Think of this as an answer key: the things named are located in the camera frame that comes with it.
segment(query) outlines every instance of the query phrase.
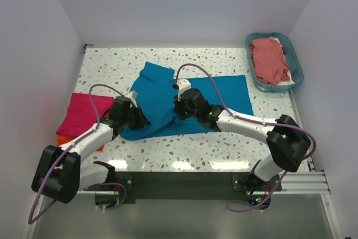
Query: speckled white surface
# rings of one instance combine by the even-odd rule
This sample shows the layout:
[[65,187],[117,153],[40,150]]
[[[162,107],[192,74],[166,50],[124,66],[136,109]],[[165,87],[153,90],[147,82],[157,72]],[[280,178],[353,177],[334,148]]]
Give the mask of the speckled white surface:
[[[245,49],[203,48],[88,48],[75,92],[87,93],[95,83],[104,83],[127,93],[146,61],[177,69],[184,63],[203,66],[213,76],[246,76],[253,112],[256,116],[294,117],[287,92],[258,90],[252,81]],[[195,68],[185,68],[180,77],[204,77]],[[94,94],[115,96],[106,88]],[[127,141],[121,137],[95,152],[94,160],[112,164],[123,171],[249,171],[270,153],[268,147],[252,138],[232,133],[201,133]],[[299,171],[309,171],[304,161]]]

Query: laundry basket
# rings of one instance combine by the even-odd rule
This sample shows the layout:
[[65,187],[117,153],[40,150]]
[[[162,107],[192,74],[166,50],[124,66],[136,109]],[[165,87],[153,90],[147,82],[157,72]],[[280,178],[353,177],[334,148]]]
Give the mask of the laundry basket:
[[[286,57],[287,64],[289,65],[292,80],[295,84],[292,85],[269,85],[261,82],[257,77],[255,73],[255,69],[253,67],[252,59],[251,59],[251,53],[250,53],[250,45],[251,42],[255,39],[262,39],[262,38],[277,38],[281,45],[284,47],[284,55]],[[245,46],[246,46],[246,52],[247,52],[247,59],[248,64],[250,66],[251,75],[253,82],[257,88],[259,88],[262,91],[273,91],[273,92],[281,92],[281,91],[289,91],[292,89],[297,88],[301,85],[303,82],[303,73],[300,66],[300,63],[298,62],[296,52],[292,46],[291,41],[289,38],[283,34],[272,32],[272,33],[253,33],[246,37],[245,39]]]

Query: cable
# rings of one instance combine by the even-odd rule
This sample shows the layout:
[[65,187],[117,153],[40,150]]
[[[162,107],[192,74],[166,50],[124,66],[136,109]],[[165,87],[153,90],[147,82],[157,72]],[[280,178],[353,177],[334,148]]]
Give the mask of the cable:
[[98,110],[96,109],[95,102],[93,101],[92,90],[93,90],[93,88],[98,87],[98,86],[106,87],[106,88],[108,88],[108,89],[111,89],[112,91],[115,91],[115,92],[118,93],[120,96],[124,96],[123,93],[117,91],[117,90],[114,89],[113,87],[108,86],[108,85],[105,85],[105,84],[101,84],[101,83],[94,84],[94,85],[91,86],[91,88],[89,88],[89,91],[88,91],[89,100],[90,100],[90,102],[91,102],[91,105],[92,105],[93,109],[95,110],[96,118],[97,118],[96,130],[97,130],[98,127],[100,126],[100,120],[101,120],[101,119],[100,119],[100,115],[99,115],[99,113],[98,113]]
[[[316,148],[317,148],[317,141],[316,139],[306,130],[300,128],[300,127],[297,127],[297,126],[293,126],[293,125],[289,125],[289,124],[283,124],[283,123],[263,123],[262,121],[259,121],[259,120],[251,120],[251,119],[246,119],[246,118],[243,118],[243,117],[240,117],[239,115],[235,115],[234,113],[231,112],[231,110],[227,107],[227,105],[225,104],[221,94],[220,94],[220,91],[219,91],[219,88],[218,86],[216,85],[215,81],[213,80],[212,76],[205,70],[203,69],[201,66],[197,65],[197,64],[192,64],[192,63],[187,63],[187,64],[183,64],[182,66],[179,67],[178,71],[177,71],[177,75],[176,75],[176,78],[175,78],[175,84],[177,83],[178,81],[178,78],[179,78],[179,73],[180,73],[180,70],[183,68],[183,67],[186,67],[186,66],[192,66],[192,67],[196,67],[198,69],[200,69],[202,72],[204,72],[207,77],[211,80],[218,96],[219,96],[219,99],[220,99],[220,102],[222,103],[224,109],[232,116],[234,117],[235,119],[239,119],[239,120],[243,120],[243,121],[246,121],[246,122],[249,122],[249,123],[254,123],[254,124],[261,124],[261,125],[268,125],[268,126],[278,126],[278,127],[286,127],[286,128],[291,128],[291,129],[294,129],[294,130],[297,130],[297,131],[300,131],[302,133],[304,133],[305,135],[307,135],[310,140],[312,141],[312,150],[304,157],[304,160],[306,160],[308,157],[312,156],[312,154],[315,152]],[[285,177],[285,175],[287,174],[287,171],[285,171],[281,177],[279,178],[279,180],[277,181],[276,185],[272,188],[272,190],[269,192],[269,194],[261,201],[261,203],[265,203],[267,200],[269,200],[271,198],[271,195],[274,193],[274,191],[279,187],[282,179]],[[232,211],[232,212],[236,212],[236,213],[243,213],[243,212],[248,212],[248,211],[251,211],[251,210],[255,210],[255,209],[259,209],[260,208],[260,204],[257,204],[251,208],[248,208],[248,209],[232,209],[230,207],[230,204],[231,203],[245,203],[244,201],[240,201],[240,200],[230,200],[227,202],[227,208]]]
[[51,167],[49,168],[49,171],[46,173],[40,187],[39,187],[39,190],[37,191],[37,194],[35,196],[35,199],[34,199],[34,202],[32,204],[32,207],[30,209],[30,214],[29,214],[29,218],[27,220],[28,224],[33,224],[35,223],[55,202],[56,200],[53,200],[51,201],[51,203],[46,207],[44,208],[37,216],[34,217],[34,213],[35,213],[35,209],[36,209],[36,206],[37,204],[39,203],[39,200],[40,200],[40,197],[41,197],[41,194],[44,190],[44,187],[51,175],[51,173],[54,171],[54,169],[56,168],[56,166],[58,165],[58,163],[62,160],[62,158],[74,147],[76,146],[80,141],[84,140],[86,137],[88,137],[89,135],[93,134],[97,129],[98,127],[100,126],[100,115],[98,113],[98,110],[96,108],[96,105],[95,105],[95,102],[93,101],[93,97],[92,97],[92,90],[93,88],[97,87],[97,86],[102,86],[102,87],[106,87],[106,88],[109,88],[113,91],[115,91],[116,93],[118,93],[119,95],[121,96],[124,96],[121,92],[117,91],[116,89],[112,88],[111,86],[108,86],[108,85],[105,85],[105,84],[94,84],[92,85],[90,88],[89,88],[89,92],[88,92],[88,95],[89,95],[89,100],[91,102],[91,105],[96,113],[96,118],[97,118],[97,125],[95,127],[95,130],[91,130],[89,131],[88,133],[86,133],[85,135],[83,135],[82,137],[78,138],[77,140],[75,140],[73,142],[73,144],[71,144],[65,151],[63,151],[61,153],[61,155],[54,161],[54,163],[51,165]]
[[124,190],[122,201],[120,201],[113,207],[106,207],[105,210],[115,209],[115,208],[119,207],[122,203],[124,203],[125,198],[127,197],[127,189],[125,188],[125,186],[123,186],[122,184],[117,183],[117,182],[103,183],[103,184],[100,184],[100,186],[117,186],[118,188],[122,188]]

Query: purple cable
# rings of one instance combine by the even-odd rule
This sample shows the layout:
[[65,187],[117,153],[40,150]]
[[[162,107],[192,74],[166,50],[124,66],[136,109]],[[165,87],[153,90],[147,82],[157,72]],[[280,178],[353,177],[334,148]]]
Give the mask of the purple cable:
[[[93,98],[92,98],[92,90],[93,88],[97,87],[97,86],[103,86],[103,87],[107,87],[113,91],[115,91],[116,93],[118,93],[119,95],[123,96],[123,94],[119,91],[117,91],[116,89],[112,88],[111,86],[108,86],[108,85],[105,85],[105,84],[95,84],[95,85],[92,85],[91,88],[89,88],[89,92],[88,92],[88,95],[89,95],[89,100],[91,102],[91,105],[93,107],[93,109],[95,110],[95,113],[96,113],[96,118],[97,118],[97,125],[96,125],[96,130],[98,129],[98,127],[100,126],[100,115],[98,113],[98,110],[96,108],[96,105],[95,105],[95,102],[93,101]],[[52,205],[56,202],[56,200],[53,200],[51,201],[51,203],[45,207],[37,216],[34,217],[34,213],[35,213],[35,209],[36,209],[36,206],[37,204],[39,203],[39,200],[40,200],[40,197],[41,197],[41,194],[44,190],[44,187],[51,175],[51,173],[54,171],[54,169],[56,168],[56,166],[58,165],[58,163],[62,160],[62,158],[76,145],[78,144],[80,141],[82,141],[83,139],[85,139],[86,137],[88,137],[89,135],[93,134],[95,132],[95,130],[91,130],[90,132],[88,132],[87,134],[85,134],[84,136],[78,138],[76,141],[73,142],[73,144],[71,144],[64,152],[61,153],[61,155],[54,161],[54,163],[51,165],[49,171],[46,173],[40,187],[39,187],[39,190],[37,191],[37,194],[35,196],[35,200],[32,204],[32,207],[30,209],[30,214],[29,214],[29,218],[27,220],[28,224],[33,224],[35,223],[50,207],[52,207]]]
[[[197,64],[191,64],[191,63],[187,63],[187,64],[183,64],[182,66],[179,67],[178,71],[177,71],[177,76],[175,78],[175,84],[177,83],[177,80],[178,80],[178,77],[179,77],[179,73],[180,73],[180,70],[183,68],[183,67],[186,67],[186,66],[192,66],[192,67],[196,67],[198,69],[200,69],[201,71],[203,71],[207,77],[211,80],[212,84],[214,85],[214,88],[219,96],[219,99],[220,99],[220,102],[222,103],[224,109],[234,118],[236,119],[239,119],[239,120],[243,120],[243,121],[247,121],[249,123],[254,123],[254,124],[261,124],[261,125],[268,125],[268,126],[278,126],[278,127],[286,127],[286,128],[291,128],[291,129],[294,129],[294,130],[297,130],[297,131],[300,131],[302,133],[304,133],[305,135],[307,135],[311,141],[312,141],[312,150],[304,157],[304,160],[306,160],[308,157],[312,156],[312,154],[315,152],[316,148],[317,148],[317,141],[316,139],[306,130],[300,128],[300,127],[297,127],[297,126],[293,126],[293,125],[289,125],[289,124],[282,124],[282,123],[266,123],[264,124],[263,122],[259,121],[259,120],[251,120],[251,119],[246,119],[246,118],[243,118],[243,117],[240,117],[238,115],[234,115],[234,113],[232,113],[230,111],[230,109],[226,106],[221,94],[220,94],[220,91],[218,89],[218,86],[216,85],[215,81],[213,80],[213,78],[211,77],[211,75],[204,69],[202,68],[201,66],[197,65]],[[243,213],[243,212],[248,212],[248,211],[251,211],[251,210],[255,210],[255,209],[259,209],[261,207],[261,203],[265,203],[267,200],[269,200],[271,198],[271,195],[274,193],[274,191],[279,187],[282,179],[285,177],[285,175],[287,174],[287,171],[285,171],[280,179],[277,181],[276,185],[272,188],[272,190],[270,191],[270,193],[257,205],[255,205],[254,207],[251,207],[251,208],[247,208],[247,209],[232,209],[229,205],[231,203],[243,203],[243,204],[247,204],[245,203],[244,201],[240,201],[240,200],[231,200],[231,201],[228,201],[227,202],[227,208],[232,211],[232,212],[236,212],[236,213]]]
[[120,184],[120,183],[115,183],[115,182],[103,183],[103,184],[100,184],[100,186],[118,186],[118,187],[121,187],[121,188],[124,190],[124,195],[123,195],[122,201],[120,201],[119,203],[117,203],[117,204],[116,204],[115,206],[113,206],[113,207],[106,207],[105,210],[115,209],[115,208],[119,207],[122,203],[124,203],[125,198],[127,197],[127,189],[125,188],[125,186],[123,186],[123,185]]

